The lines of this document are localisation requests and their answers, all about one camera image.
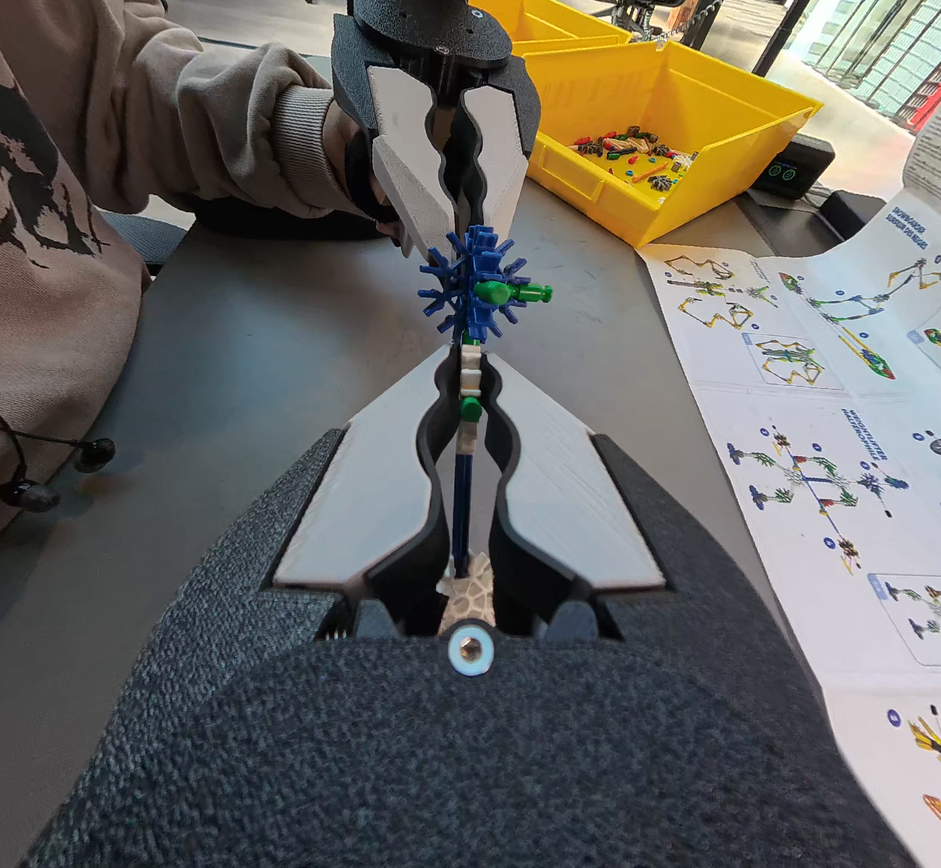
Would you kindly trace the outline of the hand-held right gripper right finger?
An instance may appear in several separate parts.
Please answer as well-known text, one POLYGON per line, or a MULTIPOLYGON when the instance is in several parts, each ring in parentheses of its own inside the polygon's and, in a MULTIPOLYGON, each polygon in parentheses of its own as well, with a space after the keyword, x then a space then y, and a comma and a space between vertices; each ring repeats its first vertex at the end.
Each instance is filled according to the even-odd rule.
POLYGON ((485 446, 500 471, 488 554, 505 597, 594 597, 666 580, 594 432, 506 361, 482 360, 485 446))

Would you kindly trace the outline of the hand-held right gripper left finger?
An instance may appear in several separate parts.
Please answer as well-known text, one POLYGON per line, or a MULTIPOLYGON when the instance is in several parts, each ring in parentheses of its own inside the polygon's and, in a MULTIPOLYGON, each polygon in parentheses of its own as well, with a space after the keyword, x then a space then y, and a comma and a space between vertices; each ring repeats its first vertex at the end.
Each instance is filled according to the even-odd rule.
POLYGON ((440 347, 348 422, 272 576, 345 597, 426 597, 450 540, 436 462, 457 427, 459 353, 440 347))

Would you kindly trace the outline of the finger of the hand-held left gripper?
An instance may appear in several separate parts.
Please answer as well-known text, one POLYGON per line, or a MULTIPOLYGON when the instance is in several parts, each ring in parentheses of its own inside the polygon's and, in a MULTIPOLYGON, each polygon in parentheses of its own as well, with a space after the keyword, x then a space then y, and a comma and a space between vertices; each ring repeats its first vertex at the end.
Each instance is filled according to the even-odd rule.
POLYGON ((508 239, 528 169, 513 96, 492 86, 466 91, 462 109, 470 137, 464 179, 471 226, 508 239))
POLYGON ((405 232, 405 252, 429 262, 436 249, 456 259, 456 209, 444 186, 444 158, 432 140, 437 99, 431 88, 398 68, 367 69, 377 134, 371 168, 405 232))

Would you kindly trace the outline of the blue toy rod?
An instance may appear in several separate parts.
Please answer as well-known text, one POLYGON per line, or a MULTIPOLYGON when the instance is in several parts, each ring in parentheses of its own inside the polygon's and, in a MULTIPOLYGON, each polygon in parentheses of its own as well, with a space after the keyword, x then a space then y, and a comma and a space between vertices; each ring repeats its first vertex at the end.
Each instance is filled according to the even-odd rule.
POLYGON ((472 453, 458 452, 454 458, 451 555, 456 579, 465 579, 469 573, 473 460, 472 453))

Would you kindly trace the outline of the pile of toy pieces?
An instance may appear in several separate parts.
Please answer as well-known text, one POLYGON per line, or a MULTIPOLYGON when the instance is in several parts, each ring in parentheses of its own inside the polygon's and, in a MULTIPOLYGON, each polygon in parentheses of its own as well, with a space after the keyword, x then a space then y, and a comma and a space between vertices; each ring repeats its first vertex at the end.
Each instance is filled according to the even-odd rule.
POLYGON ((623 132, 578 137, 568 150, 600 166, 629 188, 657 195, 671 192, 699 157, 698 151, 686 152, 664 143, 655 133, 637 125, 623 132))

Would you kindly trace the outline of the blue snowflake toy connector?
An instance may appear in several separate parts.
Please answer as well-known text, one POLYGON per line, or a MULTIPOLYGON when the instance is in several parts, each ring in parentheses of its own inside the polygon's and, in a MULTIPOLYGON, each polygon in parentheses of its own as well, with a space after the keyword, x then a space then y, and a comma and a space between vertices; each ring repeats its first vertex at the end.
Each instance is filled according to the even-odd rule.
POLYGON ((447 256, 431 247, 427 263, 421 266, 421 271, 436 277, 440 285, 437 289, 419 290, 419 297, 428 300, 423 313, 430 317, 450 309, 451 313, 438 325, 439 332, 449 333, 454 346, 484 345, 490 335, 501 336, 497 315, 516 323, 515 311, 532 304, 506 303, 506 284, 533 283, 521 273, 526 261, 517 259, 503 264, 514 242, 501 241, 489 227, 471 226, 462 236, 451 232, 446 240, 453 255, 447 256))

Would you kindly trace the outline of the yellow plastic bin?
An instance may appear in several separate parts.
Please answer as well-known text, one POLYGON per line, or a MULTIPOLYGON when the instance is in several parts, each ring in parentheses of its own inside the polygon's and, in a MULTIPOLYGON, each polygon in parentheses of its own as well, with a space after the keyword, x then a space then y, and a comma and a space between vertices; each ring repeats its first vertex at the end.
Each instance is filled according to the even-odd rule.
POLYGON ((556 0, 347 0, 334 18, 332 59, 490 72, 511 57, 635 53, 626 32, 556 0))
POLYGON ((744 192, 823 104, 676 43, 631 45, 593 59, 525 58, 542 108, 528 176, 639 248, 744 192), (568 150, 633 125, 699 152, 666 195, 629 188, 568 150))

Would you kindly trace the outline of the grey desk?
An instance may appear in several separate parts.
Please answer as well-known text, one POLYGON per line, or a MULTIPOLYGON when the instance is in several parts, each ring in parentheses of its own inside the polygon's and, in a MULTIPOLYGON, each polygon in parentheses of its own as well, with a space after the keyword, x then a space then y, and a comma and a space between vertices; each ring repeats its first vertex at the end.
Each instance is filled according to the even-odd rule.
POLYGON ((496 591, 440 637, 436 588, 273 586, 349 420, 451 336, 418 255, 192 235, 92 429, 115 461, 7 539, 22 866, 932 866, 838 744, 643 248, 531 181, 509 238, 554 295, 484 352, 594 432, 665 587, 496 591))

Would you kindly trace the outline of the person's left hand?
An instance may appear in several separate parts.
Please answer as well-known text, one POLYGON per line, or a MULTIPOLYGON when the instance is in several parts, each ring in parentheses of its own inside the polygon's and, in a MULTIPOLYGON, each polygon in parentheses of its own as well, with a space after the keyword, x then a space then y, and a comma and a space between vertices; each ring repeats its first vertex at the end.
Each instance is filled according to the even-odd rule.
POLYGON ((355 207, 374 221, 379 233, 392 239, 405 258, 409 257, 414 243, 394 204, 378 183, 371 168, 371 147, 358 127, 354 127, 345 148, 344 177, 347 194, 355 207))

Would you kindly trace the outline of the printed instruction sheet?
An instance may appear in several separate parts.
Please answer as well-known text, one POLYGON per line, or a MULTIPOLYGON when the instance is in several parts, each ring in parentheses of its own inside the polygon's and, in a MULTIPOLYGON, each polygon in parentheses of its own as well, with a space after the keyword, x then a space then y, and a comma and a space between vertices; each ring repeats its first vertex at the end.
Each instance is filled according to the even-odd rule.
POLYGON ((805 258, 641 250, 838 744, 939 865, 939 110, 901 190, 805 258))

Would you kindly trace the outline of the black device with green lights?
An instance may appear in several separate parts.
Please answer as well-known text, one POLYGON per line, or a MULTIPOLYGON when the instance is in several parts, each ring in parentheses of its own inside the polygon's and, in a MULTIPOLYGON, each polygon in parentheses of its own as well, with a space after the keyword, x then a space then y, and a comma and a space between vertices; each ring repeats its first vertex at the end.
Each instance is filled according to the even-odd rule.
POLYGON ((817 184, 836 156, 833 145, 827 140, 797 133, 762 170, 750 189, 797 201, 817 184))

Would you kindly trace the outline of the dark flat device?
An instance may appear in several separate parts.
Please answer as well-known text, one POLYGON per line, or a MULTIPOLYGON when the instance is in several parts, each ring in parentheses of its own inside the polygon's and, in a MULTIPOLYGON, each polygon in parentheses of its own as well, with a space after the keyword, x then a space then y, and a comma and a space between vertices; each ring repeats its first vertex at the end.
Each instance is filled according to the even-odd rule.
POLYGON ((819 206, 817 217, 842 242, 858 234, 885 204, 876 196, 835 190, 819 206))

